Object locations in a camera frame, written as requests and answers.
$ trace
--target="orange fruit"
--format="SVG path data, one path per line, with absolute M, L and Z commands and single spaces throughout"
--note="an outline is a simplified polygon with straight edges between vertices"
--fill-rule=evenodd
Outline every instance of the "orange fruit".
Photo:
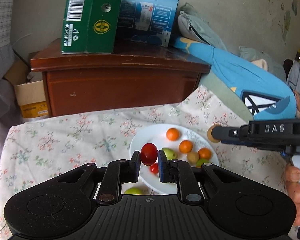
M 170 141 L 176 141 L 179 139 L 180 133 L 176 128 L 168 129 L 166 136 Z
M 189 153 L 192 150 L 192 142 L 188 141 L 188 140 L 184 140 L 179 144 L 179 151 L 181 153 Z
M 199 151 L 199 156 L 200 156 L 200 159 L 206 159 L 206 160 L 209 160 L 211 158 L 211 151 L 208 149 L 208 148 L 201 148 Z

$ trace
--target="cabinet drawer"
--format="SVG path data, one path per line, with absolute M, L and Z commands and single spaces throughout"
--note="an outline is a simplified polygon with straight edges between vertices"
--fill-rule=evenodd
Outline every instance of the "cabinet drawer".
M 151 68 L 77 68 L 46 74 L 51 116 L 172 104 L 195 89 L 195 72 Z

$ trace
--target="white cloth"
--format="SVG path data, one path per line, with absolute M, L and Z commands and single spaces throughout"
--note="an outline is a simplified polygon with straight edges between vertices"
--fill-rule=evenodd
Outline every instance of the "white cloth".
M 264 59 L 254 60 L 251 63 L 268 72 L 268 63 Z

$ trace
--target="wooden nightstand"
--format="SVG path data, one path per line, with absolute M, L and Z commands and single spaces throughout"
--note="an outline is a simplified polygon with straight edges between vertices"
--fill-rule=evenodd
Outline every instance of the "wooden nightstand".
M 50 116 L 183 101 L 210 71 L 175 48 L 116 41 L 113 54 L 61 54 L 60 39 L 31 59 Z

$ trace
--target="barcode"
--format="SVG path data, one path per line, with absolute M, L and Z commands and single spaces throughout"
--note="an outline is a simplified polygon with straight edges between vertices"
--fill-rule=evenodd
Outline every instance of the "barcode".
M 47 114 L 48 110 L 39 111 L 38 114 Z
M 68 47 L 72 45 L 73 23 L 69 26 Z
M 69 0 L 67 21 L 81 21 L 84 0 Z

